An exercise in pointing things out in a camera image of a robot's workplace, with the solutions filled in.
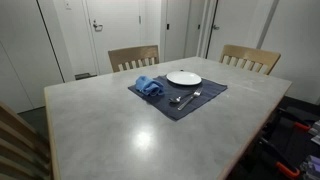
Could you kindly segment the silver fork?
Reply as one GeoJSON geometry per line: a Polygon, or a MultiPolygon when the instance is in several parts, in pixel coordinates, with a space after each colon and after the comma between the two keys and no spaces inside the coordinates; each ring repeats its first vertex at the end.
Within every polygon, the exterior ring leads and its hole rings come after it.
{"type": "Polygon", "coordinates": [[[203,87],[199,87],[188,100],[186,100],[182,105],[180,105],[177,108],[177,110],[179,111],[183,110],[194,98],[197,98],[201,95],[202,90],[203,90],[203,87]]]}

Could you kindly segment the silver spoon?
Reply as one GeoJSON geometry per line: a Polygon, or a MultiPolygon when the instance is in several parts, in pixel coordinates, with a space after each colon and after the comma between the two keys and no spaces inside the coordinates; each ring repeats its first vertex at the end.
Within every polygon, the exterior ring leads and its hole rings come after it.
{"type": "Polygon", "coordinates": [[[177,103],[180,103],[180,101],[181,101],[183,98],[185,98],[185,97],[187,97],[187,96],[189,96],[189,95],[191,95],[191,94],[192,94],[192,92],[189,92],[188,94],[183,95],[183,96],[178,96],[178,97],[175,97],[175,98],[169,98],[169,101],[170,101],[170,103],[177,104],[177,103]]]}

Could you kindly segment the wooden chair near left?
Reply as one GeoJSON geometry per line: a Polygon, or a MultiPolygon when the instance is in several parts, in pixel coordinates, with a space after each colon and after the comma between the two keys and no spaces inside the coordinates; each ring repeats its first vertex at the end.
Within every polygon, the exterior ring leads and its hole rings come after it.
{"type": "Polygon", "coordinates": [[[0,103],[0,179],[54,180],[49,141],[0,103]]]}

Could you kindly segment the white light switch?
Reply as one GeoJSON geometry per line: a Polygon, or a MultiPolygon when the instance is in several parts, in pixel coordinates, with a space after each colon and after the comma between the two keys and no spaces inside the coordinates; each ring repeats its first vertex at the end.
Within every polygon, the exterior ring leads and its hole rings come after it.
{"type": "Polygon", "coordinates": [[[72,10],[71,4],[70,4],[69,0],[64,0],[64,4],[65,4],[65,8],[66,8],[67,10],[72,10]]]}

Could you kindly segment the blue folded cloth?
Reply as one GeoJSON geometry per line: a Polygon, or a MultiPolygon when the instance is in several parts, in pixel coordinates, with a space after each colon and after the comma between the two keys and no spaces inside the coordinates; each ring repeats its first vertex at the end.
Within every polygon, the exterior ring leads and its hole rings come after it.
{"type": "Polygon", "coordinates": [[[139,76],[136,79],[135,89],[146,96],[158,96],[164,94],[164,85],[147,76],[139,76]]]}

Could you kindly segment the white round plate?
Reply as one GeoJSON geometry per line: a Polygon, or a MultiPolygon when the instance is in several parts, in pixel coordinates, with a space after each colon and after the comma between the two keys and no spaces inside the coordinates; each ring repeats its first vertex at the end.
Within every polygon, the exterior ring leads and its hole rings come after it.
{"type": "Polygon", "coordinates": [[[174,71],[166,75],[166,78],[175,84],[178,85],[197,85],[202,82],[202,78],[192,72],[187,71],[174,71]]]}

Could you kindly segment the wooden chair right back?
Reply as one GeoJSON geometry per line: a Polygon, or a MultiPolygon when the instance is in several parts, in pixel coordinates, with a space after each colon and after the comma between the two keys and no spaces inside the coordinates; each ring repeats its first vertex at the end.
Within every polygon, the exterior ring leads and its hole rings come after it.
{"type": "Polygon", "coordinates": [[[269,75],[280,57],[281,54],[278,52],[227,44],[223,47],[219,62],[236,67],[239,60],[242,60],[240,68],[244,69],[247,66],[249,71],[256,68],[256,72],[259,73],[265,66],[264,74],[269,75]]]}

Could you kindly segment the orange handled black clamp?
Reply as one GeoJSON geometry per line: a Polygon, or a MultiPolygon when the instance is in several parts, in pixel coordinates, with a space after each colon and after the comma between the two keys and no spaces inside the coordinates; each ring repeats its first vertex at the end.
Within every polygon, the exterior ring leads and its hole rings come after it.
{"type": "Polygon", "coordinates": [[[265,138],[260,138],[258,144],[262,146],[262,149],[273,157],[275,162],[275,167],[286,177],[290,179],[296,179],[300,175],[300,170],[293,166],[287,158],[268,140],[265,138]]]}

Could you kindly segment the dark blue placemat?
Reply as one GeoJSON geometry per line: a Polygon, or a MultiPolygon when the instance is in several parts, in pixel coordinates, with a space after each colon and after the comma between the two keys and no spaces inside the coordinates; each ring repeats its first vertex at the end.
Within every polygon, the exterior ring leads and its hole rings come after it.
{"type": "Polygon", "coordinates": [[[135,85],[129,86],[128,89],[174,121],[187,116],[227,89],[226,85],[207,79],[203,79],[200,84],[193,86],[174,84],[168,81],[165,76],[158,76],[155,81],[163,84],[162,95],[145,95],[137,90],[135,85]],[[187,101],[198,88],[202,88],[200,96],[193,98],[182,110],[179,110],[178,107],[187,101]]]}

